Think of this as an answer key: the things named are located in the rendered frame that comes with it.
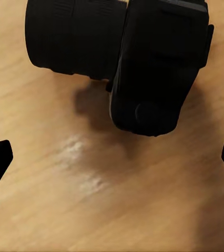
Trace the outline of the digital camera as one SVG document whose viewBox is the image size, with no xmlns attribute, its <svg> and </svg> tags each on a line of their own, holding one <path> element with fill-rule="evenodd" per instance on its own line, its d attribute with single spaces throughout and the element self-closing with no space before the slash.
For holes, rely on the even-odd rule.
<svg viewBox="0 0 224 252">
<path fill-rule="evenodd" d="M 206 66 L 208 24 L 205 0 L 28 0 L 25 41 L 36 67 L 108 79 L 114 126 L 157 137 Z"/>
</svg>

